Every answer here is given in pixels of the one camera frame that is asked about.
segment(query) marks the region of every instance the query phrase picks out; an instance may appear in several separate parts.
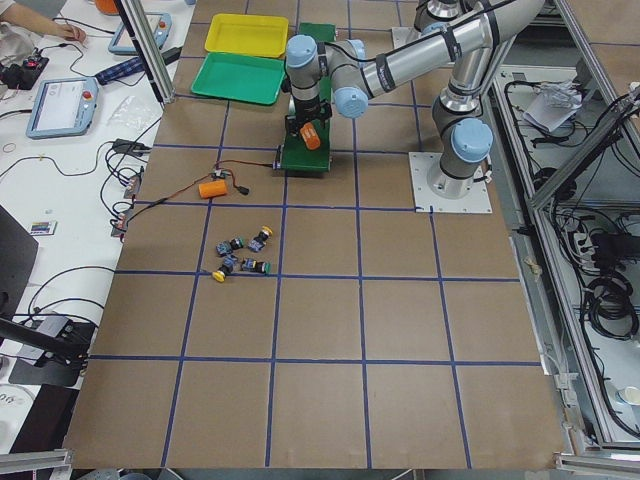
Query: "white mounting plate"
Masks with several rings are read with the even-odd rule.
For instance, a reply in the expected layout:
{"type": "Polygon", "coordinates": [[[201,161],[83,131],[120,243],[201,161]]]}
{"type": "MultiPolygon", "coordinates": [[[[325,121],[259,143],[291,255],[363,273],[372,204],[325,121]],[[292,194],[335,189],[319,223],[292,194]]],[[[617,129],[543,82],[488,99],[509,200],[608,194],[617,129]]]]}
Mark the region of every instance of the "white mounting plate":
{"type": "MultiPolygon", "coordinates": [[[[413,199],[416,212],[429,213],[492,213],[491,201],[485,182],[474,183],[467,195],[459,200],[443,198],[431,190],[427,185],[427,172],[431,165],[440,161],[439,152],[410,152],[411,182],[413,183],[413,199]]],[[[483,176],[482,168],[478,167],[474,178],[483,176]]]]}
{"type": "Polygon", "coordinates": [[[391,38],[393,39],[393,48],[402,47],[406,43],[407,35],[412,27],[392,27],[391,38]]]}

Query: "white robot link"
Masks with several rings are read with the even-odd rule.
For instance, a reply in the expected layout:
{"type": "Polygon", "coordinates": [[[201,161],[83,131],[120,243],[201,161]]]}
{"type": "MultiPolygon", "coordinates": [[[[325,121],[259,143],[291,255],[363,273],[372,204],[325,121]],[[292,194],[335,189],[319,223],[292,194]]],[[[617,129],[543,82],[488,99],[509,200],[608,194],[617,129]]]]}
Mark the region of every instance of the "white robot link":
{"type": "Polygon", "coordinates": [[[488,88],[512,39],[531,23],[544,3],[478,0],[463,13],[459,9],[468,8],[467,0],[421,1],[414,25],[416,32],[421,29],[417,38],[368,60],[359,40],[333,43],[316,42],[306,35],[292,37],[287,43],[285,84],[293,97],[295,114],[286,119],[287,132],[298,135],[305,123],[331,116],[331,105],[320,101],[318,82],[322,77],[331,79],[338,112],[357,118],[367,109],[370,98],[455,62],[449,84],[432,109],[444,152],[427,181],[444,198],[463,197],[493,143],[491,130],[477,118],[480,94],[488,88]],[[439,21],[442,18],[453,19],[439,21]]]}

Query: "green tray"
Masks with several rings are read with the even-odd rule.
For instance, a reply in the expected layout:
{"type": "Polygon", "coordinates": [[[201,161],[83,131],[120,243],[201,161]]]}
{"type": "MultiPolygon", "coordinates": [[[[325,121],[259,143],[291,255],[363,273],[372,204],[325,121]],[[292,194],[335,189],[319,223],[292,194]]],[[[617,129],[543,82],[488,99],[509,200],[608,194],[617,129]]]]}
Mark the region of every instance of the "green tray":
{"type": "Polygon", "coordinates": [[[209,53],[191,91],[207,97],[272,105],[284,78],[284,62],[234,53],[209,53]]]}

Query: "tablet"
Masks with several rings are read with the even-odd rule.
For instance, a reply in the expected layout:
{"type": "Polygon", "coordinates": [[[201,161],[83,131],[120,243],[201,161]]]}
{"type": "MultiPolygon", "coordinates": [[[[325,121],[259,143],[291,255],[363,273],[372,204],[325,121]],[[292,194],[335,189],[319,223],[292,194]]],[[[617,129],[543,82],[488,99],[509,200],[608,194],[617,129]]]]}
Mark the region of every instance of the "tablet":
{"type": "MultiPolygon", "coordinates": [[[[156,45],[158,45],[158,48],[162,48],[169,36],[169,30],[171,30],[171,15],[168,13],[150,12],[147,13],[146,16],[156,40],[156,45]]],[[[127,32],[124,24],[120,23],[116,33],[113,35],[109,43],[109,51],[115,55],[137,54],[129,32],[127,32]]]]}
{"type": "Polygon", "coordinates": [[[42,82],[27,125],[27,137],[84,135],[91,125],[97,100],[98,82],[93,77],[42,82]]]}

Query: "human hand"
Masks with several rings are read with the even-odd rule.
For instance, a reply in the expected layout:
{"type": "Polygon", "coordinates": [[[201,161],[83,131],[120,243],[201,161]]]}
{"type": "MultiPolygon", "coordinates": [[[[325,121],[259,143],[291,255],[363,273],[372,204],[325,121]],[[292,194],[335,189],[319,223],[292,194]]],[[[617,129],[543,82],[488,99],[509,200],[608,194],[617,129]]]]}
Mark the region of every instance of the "human hand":
{"type": "Polygon", "coordinates": [[[84,43],[87,38],[87,34],[80,27],[76,27],[75,25],[58,24],[58,32],[56,33],[58,37],[62,37],[65,40],[69,41],[77,41],[80,43],[84,43]]]}

